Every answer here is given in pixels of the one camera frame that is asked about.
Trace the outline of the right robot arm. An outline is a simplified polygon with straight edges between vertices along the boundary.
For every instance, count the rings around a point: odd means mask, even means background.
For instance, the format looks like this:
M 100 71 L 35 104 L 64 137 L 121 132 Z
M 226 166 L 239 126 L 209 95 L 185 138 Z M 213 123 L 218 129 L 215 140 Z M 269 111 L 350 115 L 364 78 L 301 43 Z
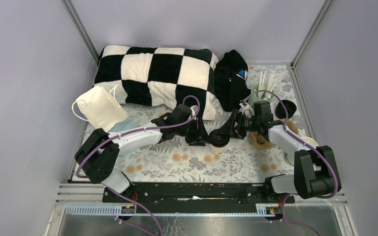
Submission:
M 284 193 L 303 199 L 331 198 L 341 189 L 335 156 L 329 146 L 315 146 L 291 131 L 286 122 L 275 120 L 268 101 L 255 102 L 253 114 L 233 110 L 230 118 L 212 138 L 243 139 L 255 132 L 266 141 L 281 148 L 293 158 L 294 172 L 266 178 L 262 195 L 266 201 L 276 202 Z

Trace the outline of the white paper coffee cup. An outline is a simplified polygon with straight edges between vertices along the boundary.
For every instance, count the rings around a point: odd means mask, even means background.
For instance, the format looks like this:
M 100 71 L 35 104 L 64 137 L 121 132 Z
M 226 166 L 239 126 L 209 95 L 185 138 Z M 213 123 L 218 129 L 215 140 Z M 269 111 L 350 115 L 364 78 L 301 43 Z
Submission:
M 213 154 L 221 155 L 227 149 L 227 146 L 217 147 L 214 145 L 210 145 L 210 149 Z

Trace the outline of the floral table mat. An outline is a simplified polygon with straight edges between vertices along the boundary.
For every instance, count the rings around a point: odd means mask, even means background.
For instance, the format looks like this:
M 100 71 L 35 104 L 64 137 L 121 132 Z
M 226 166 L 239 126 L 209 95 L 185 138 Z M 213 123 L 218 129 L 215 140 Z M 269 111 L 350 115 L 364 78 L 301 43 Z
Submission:
M 298 110 L 289 119 L 298 128 L 300 136 L 310 136 L 307 122 L 299 108 L 295 80 L 292 79 L 292 68 L 289 65 L 250 65 L 247 87 L 258 84 L 260 76 L 274 74 L 278 78 L 274 87 L 281 99 L 293 101 Z M 213 100 L 217 116 L 213 121 L 204 121 L 207 132 L 219 128 L 229 118 L 218 100 Z M 132 126 L 138 127 L 150 120 L 170 112 L 165 106 L 144 107 L 124 105 Z M 147 145 L 119 156 L 114 165 L 115 171 L 125 173 L 132 181 L 154 182 L 263 182 L 266 177 L 292 174 L 293 166 L 287 155 L 277 146 L 257 150 L 250 142 L 249 136 L 243 140 L 231 139 L 221 154 L 214 154 L 210 145 L 191 147 L 184 137 L 177 136 L 172 140 Z

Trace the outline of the white paper bag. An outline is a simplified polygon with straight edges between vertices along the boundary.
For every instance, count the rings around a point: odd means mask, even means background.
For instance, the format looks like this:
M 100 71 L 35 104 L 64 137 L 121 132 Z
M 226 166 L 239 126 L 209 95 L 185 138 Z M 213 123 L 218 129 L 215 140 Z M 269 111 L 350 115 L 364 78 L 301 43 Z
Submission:
M 76 98 L 71 110 L 79 119 L 106 132 L 128 118 L 127 112 L 115 97 L 101 86 L 95 86 Z

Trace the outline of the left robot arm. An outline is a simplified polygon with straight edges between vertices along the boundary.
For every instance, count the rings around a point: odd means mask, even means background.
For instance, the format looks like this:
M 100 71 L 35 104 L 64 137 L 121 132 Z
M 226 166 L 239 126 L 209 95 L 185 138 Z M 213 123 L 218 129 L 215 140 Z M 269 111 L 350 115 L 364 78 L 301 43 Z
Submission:
M 176 136 L 184 137 L 189 146 L 205 146 L 212 142 L 202 118 L 193 109 L 180 104 L 172 112 L 131 130 L 111 133 L 101 128 L 94 130 L 74 159 L 79 164 L 78 171 L 83 171 L 91 183 L 103 184 L 114 191 L 119 201 L 127 202 L 133 195 L 132 183 L 123 172 L 115 170 L 117 158 Z

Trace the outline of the black white checkered pillow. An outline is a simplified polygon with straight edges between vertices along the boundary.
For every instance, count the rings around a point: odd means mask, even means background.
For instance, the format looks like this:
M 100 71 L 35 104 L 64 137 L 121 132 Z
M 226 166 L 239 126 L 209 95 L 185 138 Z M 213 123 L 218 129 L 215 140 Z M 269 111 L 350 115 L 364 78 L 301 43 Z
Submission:
M 99 55 L 94 86 L 115 89 L 120 104 L 148 107 L 200 105 L 203 120 L 215 120 L 215 67 L 209 49 L 108 45 Z

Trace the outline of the stack of black lids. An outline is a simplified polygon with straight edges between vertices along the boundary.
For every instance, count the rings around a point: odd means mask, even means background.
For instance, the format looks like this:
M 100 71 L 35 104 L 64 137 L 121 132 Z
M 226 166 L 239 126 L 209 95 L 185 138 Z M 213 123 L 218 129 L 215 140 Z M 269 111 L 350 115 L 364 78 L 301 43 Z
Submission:
M 275 115 L 277 118 L 279 119 L 283 119 L 286 117 L 286 112 L 283 108 L 283 105 L 285 106 L 286 110 L 287 110 L 287 115 L 288 115 L 288 119 L 291 119 L 293 117 L 293 115 L 295 114 L 295 112 L 297 111 L 297 106 L 294 102 L 290 101 L 290 100 L 282 100 L 281 102 L 279 102 L 275 108 Z

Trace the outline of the stack of paper cups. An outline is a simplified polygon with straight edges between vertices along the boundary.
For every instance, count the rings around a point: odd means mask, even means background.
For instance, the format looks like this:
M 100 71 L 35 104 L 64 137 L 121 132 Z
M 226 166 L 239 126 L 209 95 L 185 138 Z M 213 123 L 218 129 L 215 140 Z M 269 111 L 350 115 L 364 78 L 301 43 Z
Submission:
M 287 161 L 293 165 L 294 164 L 294 153 L 298 150 L 310 150 L 309 147 L 306 146 L 306 144 L 309 144 L 310 146 L 316 148 L 318 146 L 318 143 L 313 139 L 313 138 L 310 138 L 310 137 L 306 137 L 306 136 L 303 136 L 303 137 L 300 137 L 300 141 L 302 142 L 299 142 L 299 141 L 294 141 L 294 144 L 290 144 L 289 145 L 289 149 L 288 151 L 286 151 L 286 159 Z

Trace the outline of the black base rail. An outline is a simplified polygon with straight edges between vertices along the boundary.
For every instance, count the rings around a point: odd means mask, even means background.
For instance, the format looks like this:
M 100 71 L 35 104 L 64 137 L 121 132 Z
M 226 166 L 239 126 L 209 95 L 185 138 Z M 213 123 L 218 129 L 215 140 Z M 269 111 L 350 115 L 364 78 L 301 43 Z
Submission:
M 286 194 L 268 184 L 135 182 L 123 196 L 152 213 L 260 213 L 259 206 L 280 207 Z

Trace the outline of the light blue napkin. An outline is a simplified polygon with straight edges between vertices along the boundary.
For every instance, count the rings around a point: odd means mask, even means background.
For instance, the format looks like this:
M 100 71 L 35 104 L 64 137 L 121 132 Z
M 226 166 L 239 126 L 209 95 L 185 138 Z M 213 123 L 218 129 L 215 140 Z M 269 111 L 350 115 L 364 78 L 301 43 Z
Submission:
M 127 130 L 134 129 L 135 125 L 130 117 L 127 117 L 125 120 L 116 123 L 110 130 L 109 133 L 112 132 L 123 132 Z

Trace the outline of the green straw holder cup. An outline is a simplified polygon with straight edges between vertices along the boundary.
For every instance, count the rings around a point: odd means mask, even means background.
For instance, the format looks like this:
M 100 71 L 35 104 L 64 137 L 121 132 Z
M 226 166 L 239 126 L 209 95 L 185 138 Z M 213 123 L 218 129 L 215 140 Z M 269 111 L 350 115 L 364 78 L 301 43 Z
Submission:
M 270 87 L 266 84 L 260 84 L 257 83 L 256 85 L 253 86 L 251 89 L 252 96 L 248 99 L 248 104 L 253 106 L 255 102 L 257 101 L 271 101 L 273 99 L 273 94 L 261 91 L 257 92 L 258 90 L 267 90 L 273 92 L 273 85 Z

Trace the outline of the brown cardboard cup carrier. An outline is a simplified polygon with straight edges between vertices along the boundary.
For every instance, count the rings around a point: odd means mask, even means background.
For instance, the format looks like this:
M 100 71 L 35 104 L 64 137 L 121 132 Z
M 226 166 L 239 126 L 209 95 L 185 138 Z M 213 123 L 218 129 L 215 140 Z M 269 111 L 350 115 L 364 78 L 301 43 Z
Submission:
M 286 125 L 296 135 L 299 134 L 299 130 L 294 122 L 288 120 Z M 251 145 L 257 150 L 270 149 L 275 146 L 273 143 L 267 141 L 263 136 L 258 135 L 256 132 L 250 132 L 249 139 Z

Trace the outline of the black cloth bundle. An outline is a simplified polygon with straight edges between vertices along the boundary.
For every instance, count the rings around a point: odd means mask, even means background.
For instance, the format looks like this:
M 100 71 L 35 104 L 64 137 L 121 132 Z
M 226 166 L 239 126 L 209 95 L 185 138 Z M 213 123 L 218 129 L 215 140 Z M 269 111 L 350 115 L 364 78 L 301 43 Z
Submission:
M 251 91 L 247 87 L 248 65 L 243 57 L 231 50 L 217 63 L 215 68 L 215 94 L 222 109 L 231 112 L 240 108 Z

